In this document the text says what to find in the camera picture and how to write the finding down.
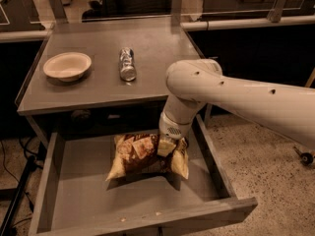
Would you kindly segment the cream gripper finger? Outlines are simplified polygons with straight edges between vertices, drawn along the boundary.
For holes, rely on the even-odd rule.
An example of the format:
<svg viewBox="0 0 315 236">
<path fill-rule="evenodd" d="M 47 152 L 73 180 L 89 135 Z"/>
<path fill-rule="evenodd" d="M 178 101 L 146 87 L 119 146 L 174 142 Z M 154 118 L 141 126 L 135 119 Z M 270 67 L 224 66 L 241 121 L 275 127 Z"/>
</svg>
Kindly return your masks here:
<svg viewBox="0 0 315 236">
<path fill-rule="evenodd" d="M 168 136 L 161 135 L 159 137 L 157 154 L 159 156 L 167 157 L 177 146 L 177 140 Z"/>
</svg>

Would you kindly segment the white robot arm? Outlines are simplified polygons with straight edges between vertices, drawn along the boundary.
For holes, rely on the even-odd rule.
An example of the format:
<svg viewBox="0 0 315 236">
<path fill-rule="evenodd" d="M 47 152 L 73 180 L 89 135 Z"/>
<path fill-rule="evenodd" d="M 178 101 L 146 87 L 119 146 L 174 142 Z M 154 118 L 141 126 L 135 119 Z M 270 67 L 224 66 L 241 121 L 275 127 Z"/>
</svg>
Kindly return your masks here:
<svg viewBox="0 0 315 236">
<path fill-rule="evenodd" d="M 179 140 L 206 104 L 215 105 L 315 149 L 315 89 L 226 77 L 212 59 L 181 60 L 166 70 L 170 91 L 160 114 L 163 136 Z"/>
</svg>

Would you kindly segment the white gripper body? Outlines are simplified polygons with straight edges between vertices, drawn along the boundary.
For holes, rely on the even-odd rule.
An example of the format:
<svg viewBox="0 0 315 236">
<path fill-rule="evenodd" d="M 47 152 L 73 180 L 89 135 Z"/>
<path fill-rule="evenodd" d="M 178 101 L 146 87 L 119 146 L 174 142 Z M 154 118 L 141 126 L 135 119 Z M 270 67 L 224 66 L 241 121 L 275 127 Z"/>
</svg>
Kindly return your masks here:
<svg viewBox="0 0 315 236">
<path fill-rule="evenodd" d="M 181 99 L 171 94 L 160 114 L 159 131 L 166 137 L 180 140 L 188 134 L 196 114 L 205 105 L 205 102 Z"/>
</svg>

